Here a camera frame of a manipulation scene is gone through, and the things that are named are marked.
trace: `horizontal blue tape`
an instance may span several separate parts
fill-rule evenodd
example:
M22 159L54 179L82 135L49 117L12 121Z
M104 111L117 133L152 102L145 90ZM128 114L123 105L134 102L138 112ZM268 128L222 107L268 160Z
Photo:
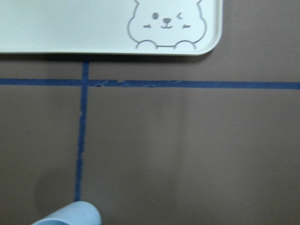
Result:
M0 85L81 86L81 80L0 79ZM89 87L124 88L215 88L300 90L300 82L218 82L218 81L139 81L88 80Z

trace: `cylindrical object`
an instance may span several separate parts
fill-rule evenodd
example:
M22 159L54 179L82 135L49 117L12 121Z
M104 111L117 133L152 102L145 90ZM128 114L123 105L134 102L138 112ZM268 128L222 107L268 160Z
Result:
M74 202L32 225L101 225L101 216L88 202Z

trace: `white tray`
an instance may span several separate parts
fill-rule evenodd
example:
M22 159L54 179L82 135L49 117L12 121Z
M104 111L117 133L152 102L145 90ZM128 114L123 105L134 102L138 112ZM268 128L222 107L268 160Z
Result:
M0 53L201 55L223 0L0 0Z

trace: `bear drawing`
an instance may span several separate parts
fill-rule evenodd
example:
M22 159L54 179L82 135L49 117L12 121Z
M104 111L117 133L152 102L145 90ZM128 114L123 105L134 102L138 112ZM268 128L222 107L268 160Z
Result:
M152 43L155 48L176 48L181 43L196 43L205 35L207 24L202 17L201 0L135 0L134 15L127 30L138 48Z

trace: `cartoon bear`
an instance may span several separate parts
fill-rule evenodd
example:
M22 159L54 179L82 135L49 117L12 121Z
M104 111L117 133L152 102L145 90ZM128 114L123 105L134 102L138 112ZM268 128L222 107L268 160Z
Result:
M137 6L127 30L136 48L151 42L155 48L196 43L205 35L207 24L202 17L201 0L135 0Z

